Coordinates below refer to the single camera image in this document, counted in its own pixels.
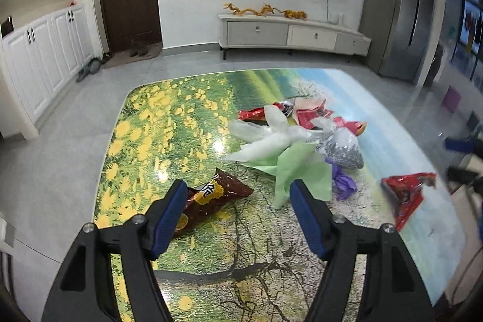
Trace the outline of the blue gloved right hand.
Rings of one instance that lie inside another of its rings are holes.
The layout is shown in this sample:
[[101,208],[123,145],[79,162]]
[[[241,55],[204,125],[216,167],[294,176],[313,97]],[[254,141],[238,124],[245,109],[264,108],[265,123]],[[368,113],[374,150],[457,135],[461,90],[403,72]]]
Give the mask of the blue gloved right hand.
[[457,139],[447,137],[444,146],[446,150],[463,154],[473,154],[482,147],[482,141],[477,138]]

